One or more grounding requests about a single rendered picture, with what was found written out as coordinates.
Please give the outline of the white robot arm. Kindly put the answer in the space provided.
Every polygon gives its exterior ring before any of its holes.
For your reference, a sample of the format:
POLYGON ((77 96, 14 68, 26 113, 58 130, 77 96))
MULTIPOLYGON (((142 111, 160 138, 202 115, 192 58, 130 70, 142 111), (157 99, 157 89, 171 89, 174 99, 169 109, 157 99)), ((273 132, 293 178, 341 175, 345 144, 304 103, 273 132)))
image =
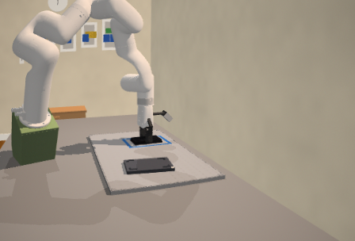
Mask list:
POLYGON ((133 34, 143 28, 139 13, 125 0, 76 0, 62 15, 48 10, 38 13, 13 41, 13 53, 32 65, 25 78, 24 104, 11 109, 15 116, 21 116, 23 125, 43 128, 50 123, 48 103, 59 58, 59 49, 52 42, 68 43, 90 17, 112 18, 110 28, 116 53, 138 71, 138 75, 125 75, 120 86, 125 91, 137 92, 138 105, 154 104, 154 76, 149 63, 137 50, 133 34))

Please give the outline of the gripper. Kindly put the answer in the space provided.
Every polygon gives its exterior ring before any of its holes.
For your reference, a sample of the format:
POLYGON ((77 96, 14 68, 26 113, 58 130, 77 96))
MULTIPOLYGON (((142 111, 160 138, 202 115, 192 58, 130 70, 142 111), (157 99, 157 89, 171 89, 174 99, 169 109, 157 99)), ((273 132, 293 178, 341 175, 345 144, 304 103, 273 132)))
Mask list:
POLYGON ((153 105, 138 105, 137 124, 140 126, 139 136, 145 136, 146 143, 153 142, 153 105))

